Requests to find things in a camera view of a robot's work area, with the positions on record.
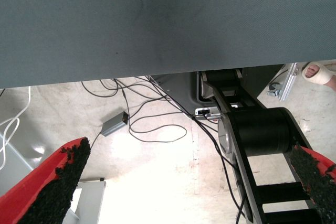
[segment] metal frame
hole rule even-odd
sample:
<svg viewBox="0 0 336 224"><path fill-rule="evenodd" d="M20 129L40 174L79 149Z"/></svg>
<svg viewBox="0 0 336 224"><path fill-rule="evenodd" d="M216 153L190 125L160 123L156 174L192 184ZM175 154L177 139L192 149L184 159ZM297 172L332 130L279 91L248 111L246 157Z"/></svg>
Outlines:
<svg viewBox="0 0 336 224"><path fill-rule="evenodd" d="M232 75L236 70L214 72L203 73L207 75L203 86L212 88L213 100L222 112L219 141L225 155L237 167L234 175L240 198L246 195L246 223L321 223L290 165L289 154L295 144L311 148L291 113L285 108L265 108L241 86L240 76ZM232 93L228 91L234 91L234 95L226 95ZM283 153L297 182L257 186L247 157L273 153ZM267 203L295 200L305 200L309 209L265 213L262 208Z"/></svg>

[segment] human foot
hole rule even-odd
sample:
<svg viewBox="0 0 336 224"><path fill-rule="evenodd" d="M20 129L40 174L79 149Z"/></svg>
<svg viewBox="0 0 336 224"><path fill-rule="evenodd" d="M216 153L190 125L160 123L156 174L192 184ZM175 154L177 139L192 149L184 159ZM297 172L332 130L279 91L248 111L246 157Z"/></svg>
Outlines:
<svg viewBox="0 0 336 224"><path fill-rule="evenodd" d="M312 83L321 84L336 91L336 75L318 62L309 63L303 70L302 76Z"/></svg>

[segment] black cylindrical motor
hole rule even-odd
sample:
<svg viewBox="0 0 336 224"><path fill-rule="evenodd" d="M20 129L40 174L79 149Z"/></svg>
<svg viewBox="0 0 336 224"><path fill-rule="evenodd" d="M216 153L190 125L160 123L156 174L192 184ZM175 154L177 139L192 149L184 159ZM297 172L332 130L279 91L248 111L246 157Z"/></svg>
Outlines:
<svg viewBox="0 0 336 224"><path fill-rule="evenodd" d="M232 134L239 136L247 156L284 153L290 148L291 142L289 127L281 108L227 113L219 122L218 134L226 154L231 152Z"/></svg>

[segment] toe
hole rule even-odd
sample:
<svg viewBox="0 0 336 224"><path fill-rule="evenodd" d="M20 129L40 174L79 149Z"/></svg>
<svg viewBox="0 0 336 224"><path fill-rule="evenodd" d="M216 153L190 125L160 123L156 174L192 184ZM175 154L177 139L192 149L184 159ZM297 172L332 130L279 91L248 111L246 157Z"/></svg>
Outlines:
<svg viewBox="0 0 336 224"><path fill-rule="evenodd" d="M306 71L306 77L311 78L313 77L318 71L320 70L320 67L317 65L311 65Z"/></svg>

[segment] sandal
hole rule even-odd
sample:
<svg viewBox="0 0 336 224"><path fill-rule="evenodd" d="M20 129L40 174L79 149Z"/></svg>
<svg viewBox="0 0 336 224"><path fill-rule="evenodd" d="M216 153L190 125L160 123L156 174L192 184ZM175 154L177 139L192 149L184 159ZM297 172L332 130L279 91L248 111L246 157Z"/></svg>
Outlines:
<svg viewBox="0 0 336 224"><path fill-rule="evenodd" d="M316 74L314 74L312 77L306 77L306 72L307 69L311 66L311 65L317 65L320 69L319 71L317 71ZM330 71L328 68L326 68L324 65L322 65L321 63L318 62L310 62L306 65L306 67L302 70L302 77L306 80L306 81L310 81L312 83L315 84L320 84L320 85L324 85L326 84L328 81L331 80L331 77L335 75L334 72Z"/></svg>

